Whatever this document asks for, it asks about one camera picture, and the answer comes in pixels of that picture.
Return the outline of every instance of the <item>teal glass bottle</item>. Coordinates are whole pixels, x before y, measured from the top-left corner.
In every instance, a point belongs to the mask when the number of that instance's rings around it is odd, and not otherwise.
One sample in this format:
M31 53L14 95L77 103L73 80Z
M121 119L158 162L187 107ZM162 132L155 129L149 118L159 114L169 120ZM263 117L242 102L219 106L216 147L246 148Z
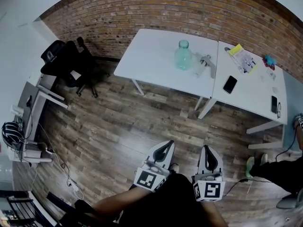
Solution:
M191 67L192 53L187 40L179 41L179 48L175 51L175 65L178 69L188 70Z

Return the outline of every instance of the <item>wooden floor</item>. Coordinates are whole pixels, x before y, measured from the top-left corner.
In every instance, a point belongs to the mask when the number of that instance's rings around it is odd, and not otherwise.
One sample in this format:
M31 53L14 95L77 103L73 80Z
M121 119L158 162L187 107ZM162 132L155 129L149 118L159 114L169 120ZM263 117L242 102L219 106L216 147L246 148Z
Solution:
M56 92L66 98L69 109L50 103L42 119L55 151L66 162L71 178L79 184L88 203L128 190L134 171L157 142L175 141L174 162L189 179L197 172L201 147L204 144L213 147L223 158L227 192L235 182L245 178L246 160L257 153L247 149L247 145L282 137L279 127L246 134L247 128L266 120L224 105L216 104L211 113L199 120L198 112L194 111L196 96L142 84L146 92L143 97L130 80L113 75L114 65L109 69L112 76L96 86L97 99L88 89L78 97L75 89L60 82ZM49 145L42 131L39 138ZM278 151L266 152L273 161ZM35 169L30 169L27 163L14 162L13 174L16 190L30 190ZM45 197L51 191L74 203L75 195L66 180L55 159L37 168L33 191L57 218L62 213ZM275 208L287 194L273 183L239 183L217 205L230 227L299 226L302 209Z

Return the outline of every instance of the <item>person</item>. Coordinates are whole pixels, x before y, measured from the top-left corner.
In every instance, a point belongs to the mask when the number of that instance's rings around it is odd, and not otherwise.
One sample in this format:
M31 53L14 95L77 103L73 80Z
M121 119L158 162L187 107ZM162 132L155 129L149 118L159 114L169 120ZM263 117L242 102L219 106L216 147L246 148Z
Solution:
M133 185L126 192L93 204L92 208L108 222L123 211L119 224L125 226L228 227L213 202L196 201L193 185L184 175L178 174L178 168L177 164L171 167L172 174L155 193Z
M299 121L295 119L294 128L300 150L303 151L303 131ZM268 155L263 154L260 164L255 164L255 158L250 157L246 164L246 177L255 176L265 178L272 183L282 187L284 190L296 195L303 188L303 156L296 161L279 161L269 163Z

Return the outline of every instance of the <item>black office chair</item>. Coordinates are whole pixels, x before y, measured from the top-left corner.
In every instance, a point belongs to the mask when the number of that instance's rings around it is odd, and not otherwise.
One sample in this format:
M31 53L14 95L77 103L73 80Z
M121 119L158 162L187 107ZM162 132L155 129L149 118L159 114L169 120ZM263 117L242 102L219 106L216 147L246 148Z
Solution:
M83 48L81 53L79 53L73 41L64 43L56 40L53 42L41 55L45 62L45 65L41 68L41 73L62 78L68 87L77 87L76 93L78 96L81 96L81 91L85 85L88 85L96 98L98 95L93 87L92 80L102 74L107 76L109 74L106 72L94 74L94 68L98 64L85 46L82 37L79 37L77 42L79 47Z
M53 195L51 192L48 193L46 198L50 202L52 202L56 207L60 208L61 210L63 210L63 212L65 212L65 214L58 221L55 227L117 226L117 223L109 222L108 217L105 218L103 215L95 211L88 203L83 200L77 200L74 204L75 207L72 207L71 205L63 202L57 196ZM115 219L119 219L119 215L113 216L113 221Z

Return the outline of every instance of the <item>smartphone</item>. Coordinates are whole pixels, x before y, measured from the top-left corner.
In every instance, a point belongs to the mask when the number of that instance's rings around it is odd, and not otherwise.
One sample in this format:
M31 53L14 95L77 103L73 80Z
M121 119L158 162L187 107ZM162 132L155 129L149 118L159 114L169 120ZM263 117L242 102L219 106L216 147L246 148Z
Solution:
M235 87L236 83L237 83L237 79L232 76L229 76L227 82L225 83L225 85L223 87L223 90L225 92L227 92L228 94L232 93L232 90Z
M271 111L274 114L277 112L277 99L275 96L271 96Z

